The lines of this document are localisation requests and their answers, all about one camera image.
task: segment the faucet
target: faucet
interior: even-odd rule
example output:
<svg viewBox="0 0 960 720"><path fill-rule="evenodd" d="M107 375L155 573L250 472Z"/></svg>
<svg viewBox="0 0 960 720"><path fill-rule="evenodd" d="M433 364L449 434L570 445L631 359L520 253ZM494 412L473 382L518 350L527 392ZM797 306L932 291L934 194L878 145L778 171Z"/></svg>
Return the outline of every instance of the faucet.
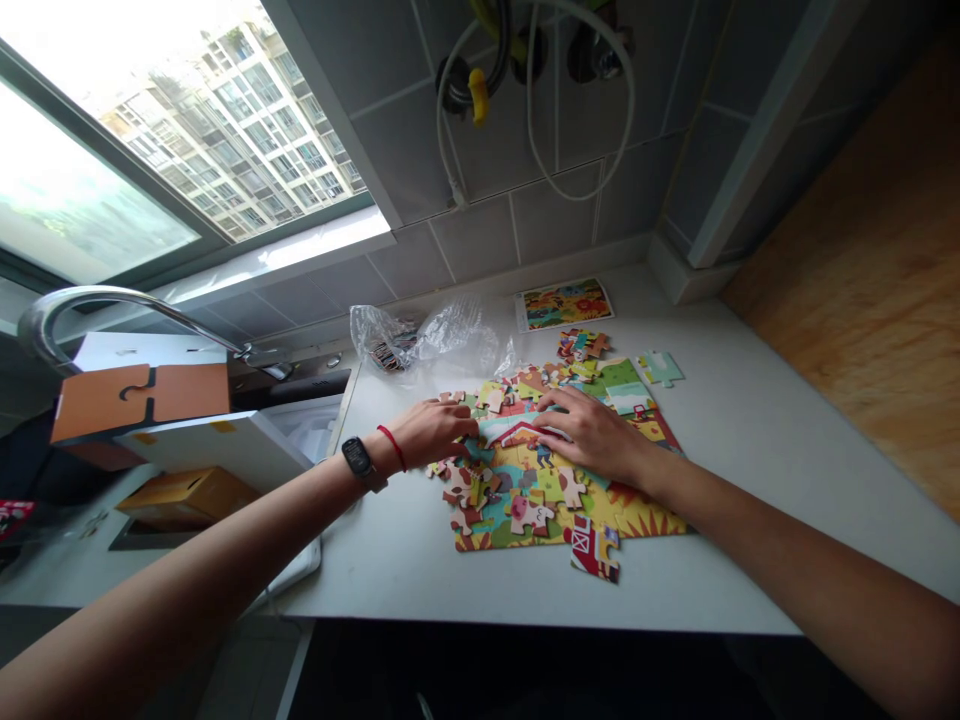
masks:
<svg viewBox="0 0 960 720"><path fill-rule="evenodd" d="M251 360L262 359L265 353L257 350L250 343L244 343L242 346L237 345L152 295L147 295L138 290L128 290L127 288L111 287L109 285L80 285L64 288L48 293L34 301L20 316L20 322L17 325L20 345L29 355L43 358L54 370L65 377L83 372L53 339L53 326L62 312L77 305L103 301L128 302L156 310L161 315L183 325L197 335L202 335L208 340L213 340L215 343L222 345L233 353L235 359L265 372L275 380L282 382L290 377L293 372L293 366L289 363L273 363L257 367Z"/></svg>

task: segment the white countertop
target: white countertop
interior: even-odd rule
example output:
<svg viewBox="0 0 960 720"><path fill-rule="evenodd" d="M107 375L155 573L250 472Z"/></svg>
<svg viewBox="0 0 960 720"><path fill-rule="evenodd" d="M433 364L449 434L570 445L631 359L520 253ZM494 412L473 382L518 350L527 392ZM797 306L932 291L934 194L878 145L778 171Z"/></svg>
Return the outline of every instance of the white countertop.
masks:
<svg viewBox="0 0 960 720"><path fill-rule="evenodd" d="M591 323L607 357L673 354L686 380L653 394L687 455L767 502L960 601L960 526L722 303L673 307L642 265L600 273L617 317ZM504 301L503 320L511 312ZM554 357L557 331L518 336L520 359ZM363 435L415 400L485 378L422 379L415 390L364 368L343 425ZM149 477L137 468L119 500ZM284 614L530 625L796 633L706 539L621 542L619 586L570 567L564 545L461 554L439 480L398 475L323 535L320 572L278 599ZM0 576L0 604L79 607L162 551L106 552L123 516L86 540L45 548Z"/></svg>

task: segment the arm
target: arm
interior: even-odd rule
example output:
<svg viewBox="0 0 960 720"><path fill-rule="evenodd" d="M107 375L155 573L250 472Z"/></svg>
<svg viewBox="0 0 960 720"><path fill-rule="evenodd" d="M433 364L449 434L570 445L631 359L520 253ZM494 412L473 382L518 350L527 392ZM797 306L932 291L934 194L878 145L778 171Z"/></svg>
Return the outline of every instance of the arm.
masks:
<svg viewBox="0 0 960 720"><path fill-rule="evenodd" d="M427 401L388 426L413 467L464 455L470 409ZM380 432L364 445L400 469ZM220 521L80 610L0 670L0 717L114 717L136 710L212 645L274 577L366 493L337 453Z"/></svg>
<svg viewBox="0 0 960 720"><path fill-rule="evenodd" d="M554 390L568 410L536 419L573 440L541 442L646 493L712 540L837 666L891 714L960 709L960 610L698 465L648 442L594 398Z"/></svg>

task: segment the white hose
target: white hose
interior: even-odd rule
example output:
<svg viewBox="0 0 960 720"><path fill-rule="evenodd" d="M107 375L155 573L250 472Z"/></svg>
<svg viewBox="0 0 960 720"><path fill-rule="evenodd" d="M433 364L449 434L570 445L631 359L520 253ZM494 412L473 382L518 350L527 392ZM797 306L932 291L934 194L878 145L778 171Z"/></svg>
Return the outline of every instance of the white hose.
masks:
<svg viewBox="0 0 960 720"><path fill-rule="evenodd" d="M617 150L617 155L614 158L613 165L610 167L610 172L606 174L606 177L601 178L600 184L597 186L597 188L587 195L568 195L557 186L557 184L553 181L553 178L550 177L550 173L543 166L543 160L540 159L540 153L537 152L537 144L533 139L533 54L535 40L531 40L530 47L527 52L527 137L530 140L530 149L533 151L533 157L537 161L537 166L540 168L540 172L543 173L544 179L550 183L550 187L552 187L558 195L566 198L567 200L589 200L598 195L606 186L606 184L610 182L610 178L612 178L617 172L617 169L620 167L620 161L623 159L623 153L627 149L627 143L630 141L630 130L633 127L633 114L637 104L637 89L633 77L633 65L630 62L630 56L627 54L626 48L623 47L623 43L620 42L620 39L609 25L601 20L596 14L590 12L589 10L585 10L573 2L570 2L570 0L514 1L518 5L533 5L533 16L530 20L531 38L536 37L539 6L550 5L557 10L562 10L567 14L572 15L596 30L597 33L599 33L600 36L603 37L607 43L609 43L610 47L613 48L613 51L617 54L617 58L620 60L620 64L623 67L624 79L627 81L627 119L623 128L623 138L620 140L620 148ZM456 45L453 46L453 51L450 53L450 57L447 59L447 64L443 69L443 74L440 77L440 86L437 89L437 141L440 145L440 160L443 162L443 169L447 173L447 181L450 183L450 189L453 191L453 198L458 208L464 208L468 205L468 203L466 196L463 193L463 189L460 187L460 183L456 180L452 170L450 169L450 162L447 158L447 151L443 143L443 95L446 88L447 77L449 75L450 68L453 65L454 59L459 56L460 50L463 49L463 46L466 45L467 41L470 39L470 36L473 35L474 31L479 27L479 25L480 23L477 20L474 20L472 23L470 23L463 35L460 36L460 39L457 40ZM554 138L554 142L559 142L559 138Z"/></svg>

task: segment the wristwatch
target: wristwatch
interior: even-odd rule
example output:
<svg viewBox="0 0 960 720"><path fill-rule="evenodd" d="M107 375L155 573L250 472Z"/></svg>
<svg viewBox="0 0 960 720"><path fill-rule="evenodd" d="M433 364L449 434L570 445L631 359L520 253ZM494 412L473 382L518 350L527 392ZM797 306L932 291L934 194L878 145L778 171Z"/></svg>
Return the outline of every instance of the wristwatch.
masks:
<svg viewBox="0 0 960 720"><path fill-rule="evenodd" d="M351 472L373 492L378 493L387 486L387 479L379 477L370 454L358 437L347 438L340 446L343 457Z"/></svg>

